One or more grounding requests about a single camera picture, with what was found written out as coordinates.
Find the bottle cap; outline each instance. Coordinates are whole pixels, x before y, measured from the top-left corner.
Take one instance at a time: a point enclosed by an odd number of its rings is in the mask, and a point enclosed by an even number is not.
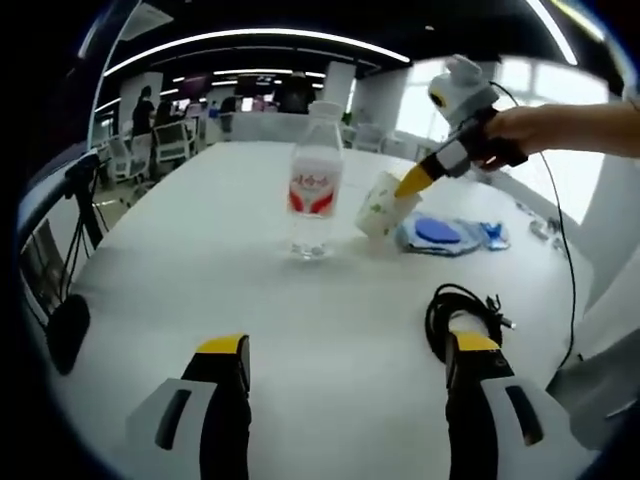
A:
[[[323,102],[322,100],[316,100],[309,105],[309,113],[312,117],[327,118],[331,120],[339,121],[342,118],[342,105],[333,102]]]

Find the desk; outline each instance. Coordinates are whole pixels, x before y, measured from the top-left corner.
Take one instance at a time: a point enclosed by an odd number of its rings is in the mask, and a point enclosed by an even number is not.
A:
[[[105,237],[74,286],[92,314],[74,371],[54,381],[79,432],[108,460],[126,416],[203,341],[251,335],[252,480],[447,479],[444,366],[429,350],[424,313],[435,288],[457,282],[500,294],[518,324],[504,352],[541,386],[565,352],[567,261],[528,231],[530,217],[492,187],[440,180],[418,207],[503,220],[513,246],[446,259],[372,253],[353,226],[382,169],[412,162],[345,151],[335,256],[287,254],[292,146],[222,143],[144,196]],[[593,272],[574,252],[576,318]]]

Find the blue cloth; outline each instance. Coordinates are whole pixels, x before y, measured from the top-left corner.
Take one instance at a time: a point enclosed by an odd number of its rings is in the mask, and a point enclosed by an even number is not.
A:
[[[510,246],[501,223],[438,219],[420,212],[412,212],[402,222],[395,240],[405,252],[446,257],[465,255],[478,248],[504,250]]]

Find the ceiling light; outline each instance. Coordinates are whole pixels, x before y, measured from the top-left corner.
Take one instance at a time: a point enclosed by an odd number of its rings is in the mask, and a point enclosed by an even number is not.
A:
[[[312,48],[297,48],[296,50],[299,52],[317,53],[318,55],[327,55],[328,57],[344,58],[345,60],[353,62],[353,57],[347,57],[346,55],[338,55],[337,53],[333,53],[333,52],[324,52],[322,50],[314,50]]]
[[[292,74],[293,70],[282,70],[279,68],[243,68],[240,70],[218,70],[213,72],[214,75],[231,75],[234,73],[282,73]]]
[[[233,47],[236,50],[295,50],[292,47],[275,47],[272,45],[243,45],[241,47]]]
[[[110,107],[111,105],[118,103],[120,101],[119,98],[116,98],[115,100],[111,100],[110,102],[105,103],[104,105],[101,105],[100,107],[96,108],[96,113],[98,113],[101,110],[104,110],[107,107]]]
[[[238,83],[237,80],[226,80],[224,82],[211,82],[212,87],[219,87],[221,85],[235,85]]]
[[[571,20],[580,25],[589,35],[599,42],[604,41],[604,31],[589,20],[583,13],[579,12],[575,8],[559,2],[558,0],[551,0],[551,2],[564,12]]]
[[[117,65],[114,65],[109,70],[104,72],[104,76],[108,77],[112,73],[117,72],[121,68],[126,67],[127,65],[130,65],[133,62],[137,62],[141,58],[148,57],[149,55],[162,52],[169,48],[177,47],[179,45],[184,45],[187,43],[198,42],[200,40],[209,40],[211,38],[221,38],[221,37],[231,37],[236,35],[292,35],[292,36],[298,36],[298,37],[318,38],[320,40],[328,40],[331,42],[343,43],[346,45],[352,45],[354,47],[363,48],[365,50],[369,50],[372,52],[379,53],[381,55],[385,55],[387,57],[394,58],[403,63],[411,62],[411,59],[409,57],[405,57],[404,55],[400,55],[399,53],[392,52],[391,50],[387,50],[386,48],[378,47],[376,45],[372,45],[366,42],[361,42],[360,40],[354,40],[352,38],[341,37],[339,35],[332,35],[329,33],[322,33],[322,32],[312,32],[309,30],[296,30],[292,28],[242,28],[237,30],[223,30],[220,32],[203,33],[200,35],[181,38],[179,40],[174,40],[173,42],[158,45],[157,47],[153,47],[149,50],[145,50],[144,52],[138,53],[137,55],[134,55],[133,57],[130,57],[125,61],[118,63]]]
[[[368,66],[373,67],[373,68],[379,68],[380,67],[380,65],[376,65],[375,63],[367,62],[366,60],[358,59],[358,63],[362,63],[364,65],[368,65]]]
[[[540,18],[542,23],[544,23],[544,26],[547,27],[547,30],[555,40],[556,45],[558,45],[558,48],[562,52],[562,55],[564,56],[564,59],[567,61],[567,63],[569,63],[570,65],[577,65],[578,60],[573,54],[573,50],[571,50],[569,42],[567,42],[567,39],[564,38],[564,35],[562,35],[560,28],[558,27],[556,22],[553,21],[553,18],[551,18],[551,15],[549,15],[549,12],[547,12],[547,10],[542,6],[540,0],[525,1],[533,9],[536,15],[538,15],[538,18]]]

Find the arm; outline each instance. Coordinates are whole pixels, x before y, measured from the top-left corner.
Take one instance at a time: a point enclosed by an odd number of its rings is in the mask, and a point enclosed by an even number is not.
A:
[[[517,107],[499,113],[487,134],[516,140],[527,155],[552,149],[640,158],[640,110],[629,102]]]

